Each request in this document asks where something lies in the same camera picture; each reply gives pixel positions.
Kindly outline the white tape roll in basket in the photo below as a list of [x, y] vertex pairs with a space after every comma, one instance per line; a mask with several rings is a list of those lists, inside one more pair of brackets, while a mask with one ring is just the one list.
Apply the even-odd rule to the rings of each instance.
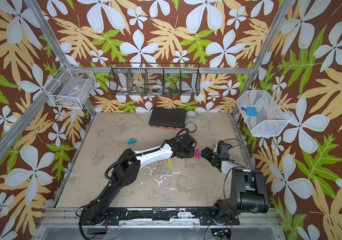
[[162, 85], [151, 85], [150, 92], [152, 93], [161, 93], [163, 91]]

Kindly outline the teal triangular block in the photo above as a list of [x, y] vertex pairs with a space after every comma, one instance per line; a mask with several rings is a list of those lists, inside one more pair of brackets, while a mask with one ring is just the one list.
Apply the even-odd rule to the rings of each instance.
[[137, 142], [137, 141], [136, 141], [135, 139], [131, 138], [131, 139], [128, 140], [128, 145], [133, 145], [133, 144], [135, 144], [136, 142]]

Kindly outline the magenta rectangular block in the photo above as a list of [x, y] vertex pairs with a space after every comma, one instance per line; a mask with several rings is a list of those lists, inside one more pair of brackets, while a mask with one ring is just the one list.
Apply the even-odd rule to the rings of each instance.
[[194, 159], [198, 160], [200, 158], [200, 150], [194, 149]]

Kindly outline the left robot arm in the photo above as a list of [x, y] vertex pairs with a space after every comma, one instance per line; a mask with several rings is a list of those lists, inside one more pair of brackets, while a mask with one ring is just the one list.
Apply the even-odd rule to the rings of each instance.
[[197, 141], [182, 130], [174, 138], [164, 140], [160, 146], [144, 151], [126, 149], [123, 154], [105, 172], [109, 181], [99, 196], [86, 205], [80, 216], [79, 226], [95, 226], [105, 221], [105, 215], [115, 197], [126, 186], [132, 184], [141, 168], [157, 161], [171, 158], [191, 159], [194, 156]]

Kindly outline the white mesh corner basket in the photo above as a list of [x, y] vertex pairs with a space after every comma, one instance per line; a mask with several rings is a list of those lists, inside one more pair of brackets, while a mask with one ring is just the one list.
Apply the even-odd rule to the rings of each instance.
[[[270, 87], [245, 91], [237, 99], [237, 105], [252, 136], [257, 138], [278, 137], [294, 117]], [[255, 107], [257, 116], [247, 116], [246, 107]]]

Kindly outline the black tool case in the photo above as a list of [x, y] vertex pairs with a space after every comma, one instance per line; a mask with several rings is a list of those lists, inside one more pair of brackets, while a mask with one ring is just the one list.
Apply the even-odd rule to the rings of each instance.
[[184, 109], [167, 109], [154, 107], [149, 125], [156, 128], [183, 129], [185, 127], [186, 111]]

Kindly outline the blue object in basket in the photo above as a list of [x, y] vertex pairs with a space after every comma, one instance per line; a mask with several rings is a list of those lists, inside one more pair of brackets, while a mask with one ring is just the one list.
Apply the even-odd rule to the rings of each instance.
[[255, 107], [246, 107], [246, 115], [250, 117], [256, 117], [257, 116], [257, 110]]

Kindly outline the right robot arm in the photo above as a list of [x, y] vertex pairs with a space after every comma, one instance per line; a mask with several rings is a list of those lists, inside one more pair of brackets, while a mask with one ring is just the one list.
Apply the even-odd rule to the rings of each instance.
[[217, 200], [213, 206], [213, 217], [218, 224], [235, 221], [241, 213], [265, 214], [269, 210], [263, 173], [231, 160], [230, 149], [234, 147], [225, 141], [219, 141], [215, 149], [207, 147], [201, 150], [201, 156], [226, 175], [225, 181], [231, 179], [229, 196], [226, 197], [226, 187], [223, 187], [223, 198]]

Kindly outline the clear glass jar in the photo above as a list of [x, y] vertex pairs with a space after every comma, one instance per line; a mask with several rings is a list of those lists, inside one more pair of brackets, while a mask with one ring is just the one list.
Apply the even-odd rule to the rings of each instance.
[[194, 123], [198, 119], [198, 113], [194, 110], [186, 111], [186, 122]]

